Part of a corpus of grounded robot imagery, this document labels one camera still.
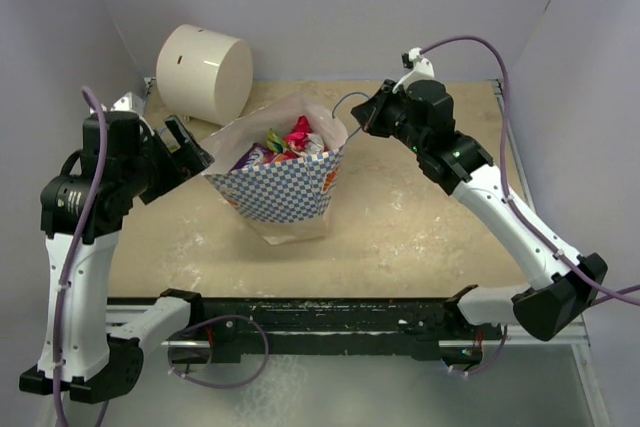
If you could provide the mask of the blue checkered paper bag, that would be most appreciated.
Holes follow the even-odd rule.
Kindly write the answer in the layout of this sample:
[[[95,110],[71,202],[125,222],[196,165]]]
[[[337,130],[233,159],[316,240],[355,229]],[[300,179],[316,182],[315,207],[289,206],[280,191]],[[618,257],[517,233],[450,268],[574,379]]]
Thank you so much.
[[[278,160],[274,152],[263,165],[231,171],[254,144],[266,146],[269,129],[288,134],[305,115],[322,136],[318,155]],[[266,242],[279,245],[323,237],[344,150],[352,138],[328,108],[302,93],[282,97],[206,138],[202,146],[214,162],[202,175]]]

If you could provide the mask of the red Real snack bag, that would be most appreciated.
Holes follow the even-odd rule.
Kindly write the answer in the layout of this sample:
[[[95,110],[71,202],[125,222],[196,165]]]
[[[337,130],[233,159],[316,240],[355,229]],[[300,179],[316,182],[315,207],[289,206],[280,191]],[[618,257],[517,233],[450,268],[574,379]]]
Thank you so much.
[[[303,152],[309,143],[309,135],[313,132],[310,122],[305,115],[298,118],[293,129],[284,137],[289,149]]]

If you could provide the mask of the purple Fox's berries candy bag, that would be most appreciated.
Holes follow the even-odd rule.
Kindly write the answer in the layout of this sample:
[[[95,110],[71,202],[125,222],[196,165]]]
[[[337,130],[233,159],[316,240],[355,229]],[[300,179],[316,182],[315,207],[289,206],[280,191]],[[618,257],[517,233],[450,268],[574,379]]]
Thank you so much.
[[[273,157],[274,152],[268,147],[254,143],[233,165],[231,171],[244,168],[251,168],[268,163]]]

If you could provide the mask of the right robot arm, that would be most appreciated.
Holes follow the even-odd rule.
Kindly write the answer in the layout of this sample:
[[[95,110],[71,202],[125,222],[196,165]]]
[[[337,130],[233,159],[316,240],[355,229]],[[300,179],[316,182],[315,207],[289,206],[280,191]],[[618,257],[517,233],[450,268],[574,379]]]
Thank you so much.
[[[527,279],[511,287],[471,286],[452,297],[456,307],[444,316],[452,336],[467,338],[482,324],[518,324],[549,341],[593,304],[605,260],[582,255],[501,187],[491,155],[456,129],[454,100],[443,84],[420,80],[399,88],[387,80],[351,114],[363,132],[394,137],[411,150],[423,174],[482,221]]]

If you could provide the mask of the green Fox's candy bag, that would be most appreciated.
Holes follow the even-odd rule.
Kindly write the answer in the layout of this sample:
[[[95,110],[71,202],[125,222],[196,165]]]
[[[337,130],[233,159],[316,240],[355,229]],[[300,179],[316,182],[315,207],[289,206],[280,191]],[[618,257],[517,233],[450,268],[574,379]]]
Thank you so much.
[[[275,153],[284,153],[289,149],[288,143],[274,129],[267,132],[266,146]]]

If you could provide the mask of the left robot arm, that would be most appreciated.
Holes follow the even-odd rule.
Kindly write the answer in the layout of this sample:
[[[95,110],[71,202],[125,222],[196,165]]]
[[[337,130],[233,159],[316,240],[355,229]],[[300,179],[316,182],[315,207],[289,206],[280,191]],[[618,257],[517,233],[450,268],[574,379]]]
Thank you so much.
[[[177,142],[170,149],[134,112],[92,114],[83,146],[42,190],[41,229],[49,258],[45,341],[38,362],[21,374],[21,391],[68,393],[98,404],[128,394],[144,359],[178,333],[202,334],[204,303],[195,292],[168,289],[134,321],[106,329],[108,284],[124,217],[134,199],[149,204],[200,174],[212,157],[180,119],[164,121]]]

